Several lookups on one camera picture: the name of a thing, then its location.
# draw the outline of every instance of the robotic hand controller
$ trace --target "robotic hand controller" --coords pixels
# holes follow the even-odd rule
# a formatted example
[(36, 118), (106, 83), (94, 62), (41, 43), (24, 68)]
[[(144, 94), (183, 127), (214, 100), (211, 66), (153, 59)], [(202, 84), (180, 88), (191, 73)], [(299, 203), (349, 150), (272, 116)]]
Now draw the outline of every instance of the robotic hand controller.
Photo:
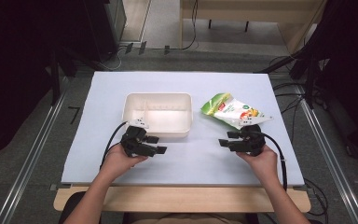
[(230, 151), (245, 152), (251, 156), (258, 156), (261, 148), (266, 144), (260, 126), (257, 124), (243, 126), (239, 132), (227, 132), (228, 138), (242, 138), (241, 141), (219, 139), (221, 147), (228, 147)]
[(129, 157), (136, 155), (153, 157), (155, 154), (164, 154), (167, 150), (166, 147), (152, 147), (143, 142), (156, 144), (158, 137), (147, 136), (144, 128), (129, 126), (120, 141)]

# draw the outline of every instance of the white tabletop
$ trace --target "white tabletop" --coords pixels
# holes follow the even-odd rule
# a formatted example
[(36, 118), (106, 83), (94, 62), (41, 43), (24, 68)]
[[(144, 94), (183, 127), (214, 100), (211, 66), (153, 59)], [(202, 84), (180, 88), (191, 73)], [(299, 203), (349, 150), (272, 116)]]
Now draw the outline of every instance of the white tabletop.
[[(220, 92), (229, 92), (274, 120), (261, 123), (261, 131), (273, 137), (286, 158), (289, 186), (303, 185), (289, 136), (267, 74), (202, 72), (95, 72), (74, 142), (70, 148), (62, 183), (90, 183), (97, 175), (106, 144), (122, 122), (126, 97), (132, 92), (187, 92), (192, 98), (193, 123), (185, 138), (164, 139), (163, 155), (137, 164), (114, 184), (258, 186), (249, 165), (220, 147), (234, 130), (223, 121), (206, 116), (200, 108)], [(122, 128), (112, 141), (119, 142)], [(267, 145), (278, 152), (266, 138)], [(282, 171), (278, 162), (279, 176)]]

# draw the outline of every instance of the human hand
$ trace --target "human hand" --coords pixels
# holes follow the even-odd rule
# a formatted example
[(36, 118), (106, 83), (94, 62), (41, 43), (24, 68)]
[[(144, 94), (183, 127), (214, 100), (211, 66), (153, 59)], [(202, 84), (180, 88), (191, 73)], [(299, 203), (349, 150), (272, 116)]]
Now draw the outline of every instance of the human hand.
[(128, 157), (121, 144), (112, 146), (106, 154), (105, 161), (98, 175), (113, 182), (119, 176), (125, 174), (135, 164), (147, 160), (147, 157)]
[(237, 152), (237, 155), (249, 163), (255, 175), (265, 187), (267, 183), (272, 180), (278, 180), (277, 171), (277, 154), (264, 145), (261, 148), (261, 153), (258, 156), (250, 156), (243, 152)]

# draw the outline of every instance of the white container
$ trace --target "white container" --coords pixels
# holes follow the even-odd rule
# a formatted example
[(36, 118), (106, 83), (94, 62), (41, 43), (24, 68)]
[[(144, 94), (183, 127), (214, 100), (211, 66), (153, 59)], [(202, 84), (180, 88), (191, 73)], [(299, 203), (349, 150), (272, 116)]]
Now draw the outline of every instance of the white container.
[(126, 98), (123, 121), (143, 119), (146, 131), (156, 137), (185, 137), (193, 122), (188, 93), (130, 93)]

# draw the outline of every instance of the snack bag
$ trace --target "snack bag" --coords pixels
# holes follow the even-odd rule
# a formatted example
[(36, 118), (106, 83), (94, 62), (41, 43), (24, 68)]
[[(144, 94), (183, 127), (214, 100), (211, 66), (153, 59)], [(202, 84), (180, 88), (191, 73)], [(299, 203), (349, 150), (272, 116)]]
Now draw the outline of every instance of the snack bag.
[(202, 113), (221, 119), (225, 123), (240, 129), (240, 121), (249, 117), (264, 117), (257, 109), (234, 99), (230, 93), (218, 93), (202, 108)]

